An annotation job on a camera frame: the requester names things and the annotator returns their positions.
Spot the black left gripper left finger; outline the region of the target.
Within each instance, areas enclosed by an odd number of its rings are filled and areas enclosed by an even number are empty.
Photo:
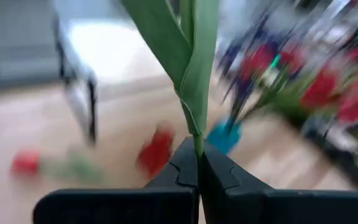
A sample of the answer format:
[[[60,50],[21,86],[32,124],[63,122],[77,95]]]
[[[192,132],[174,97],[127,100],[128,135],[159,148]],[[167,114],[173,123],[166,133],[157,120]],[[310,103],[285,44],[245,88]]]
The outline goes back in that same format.
[[[60,189],[36,204],[33,224],[198,224],[200,193],[193,138],[138,189]]]

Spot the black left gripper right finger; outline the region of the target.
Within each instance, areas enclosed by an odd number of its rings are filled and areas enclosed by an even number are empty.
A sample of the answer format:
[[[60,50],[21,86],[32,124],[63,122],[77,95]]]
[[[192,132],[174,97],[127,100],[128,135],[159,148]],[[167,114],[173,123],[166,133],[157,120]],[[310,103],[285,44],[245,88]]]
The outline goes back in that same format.
[[[275,189],[208,143],[200,166],[207,224],[358,224],[358,191]]]

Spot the red glass vase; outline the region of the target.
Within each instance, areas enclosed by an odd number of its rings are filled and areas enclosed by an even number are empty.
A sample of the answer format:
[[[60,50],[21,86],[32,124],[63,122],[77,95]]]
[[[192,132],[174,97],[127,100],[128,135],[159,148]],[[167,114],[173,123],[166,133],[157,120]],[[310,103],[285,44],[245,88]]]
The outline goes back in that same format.
[[[172,127],[157,126],[151,140],[142,146],[137,164],[148,179],[153,179],[169,161],[174,136]]]

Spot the teal glass vase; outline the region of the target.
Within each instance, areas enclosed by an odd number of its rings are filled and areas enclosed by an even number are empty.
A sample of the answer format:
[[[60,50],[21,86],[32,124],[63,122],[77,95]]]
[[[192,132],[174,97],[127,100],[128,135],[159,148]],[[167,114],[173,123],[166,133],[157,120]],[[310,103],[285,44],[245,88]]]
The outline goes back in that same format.
[[[227,121],[220,120],[213,126],[206,139],[219,152],[229,154],[241,138],[241,129],[241,124],[235,124],[229,132]]]

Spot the red artificial tulip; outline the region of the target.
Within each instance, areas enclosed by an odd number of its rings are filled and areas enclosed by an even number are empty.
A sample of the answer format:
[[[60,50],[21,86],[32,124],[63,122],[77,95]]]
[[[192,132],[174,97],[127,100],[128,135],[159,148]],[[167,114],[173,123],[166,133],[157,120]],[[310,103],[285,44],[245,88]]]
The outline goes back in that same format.
[[[44,175],[85,184],[98,184],[104,180],[103,172],[97,164],[75,149],[67,150],[62,157],[45,155],[39,151],[20,151],[12,159],[11,172],[21,176]]]

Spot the red artificial flower spray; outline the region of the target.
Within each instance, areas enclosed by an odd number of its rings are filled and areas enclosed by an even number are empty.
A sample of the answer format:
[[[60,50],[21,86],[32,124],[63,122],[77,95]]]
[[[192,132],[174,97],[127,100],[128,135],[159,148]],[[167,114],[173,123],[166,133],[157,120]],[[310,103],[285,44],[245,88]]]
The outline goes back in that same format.
[[[278,61],[278,75],[271,85],[264,85],[261,97],[247,114],[270,107],[301,121],[322,114],[351,126],[358,122],[358,46],[347,50],[338,63],[325,60],[315,72],[305,68],[310,58],[299,45],[281,50],[277,56],[260,47],[245,58],[244,78],[261,79],[274,60]]]

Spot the pink artificial tulip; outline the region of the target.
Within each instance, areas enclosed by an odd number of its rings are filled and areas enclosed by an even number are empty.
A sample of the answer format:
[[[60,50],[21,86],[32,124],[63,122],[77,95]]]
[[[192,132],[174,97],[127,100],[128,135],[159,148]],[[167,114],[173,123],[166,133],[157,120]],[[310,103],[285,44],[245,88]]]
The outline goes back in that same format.
[[[141,36],[173,82],[193,135],[204,151],[208,93],[219,20],[219,0],[181,0],[180,17],[167,0],[122,0]]]

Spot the black metal table frame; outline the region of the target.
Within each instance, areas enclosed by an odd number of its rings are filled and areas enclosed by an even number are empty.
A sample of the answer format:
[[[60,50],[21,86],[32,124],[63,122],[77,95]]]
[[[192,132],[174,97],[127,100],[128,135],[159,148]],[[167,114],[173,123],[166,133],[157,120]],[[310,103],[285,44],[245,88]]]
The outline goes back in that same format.
[[[304,123],[301,128],[304,137],[311,141],[328,161],[338,168],[342,174],[356,187],[358,187],[358,165],[356,157],[351,152],[341,151],[328,140],[323,138],[314,124]]]

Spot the wooden shelf black metal frame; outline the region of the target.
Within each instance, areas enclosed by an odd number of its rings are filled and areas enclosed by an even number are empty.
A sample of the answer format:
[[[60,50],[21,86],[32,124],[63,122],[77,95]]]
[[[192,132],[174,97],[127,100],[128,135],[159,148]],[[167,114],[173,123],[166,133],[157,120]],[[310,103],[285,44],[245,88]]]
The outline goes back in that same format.
[[[55,17],[59,77],[86,142],[98,138],[98,95],[103,100],[165,88],[162,66],[130,20]]]

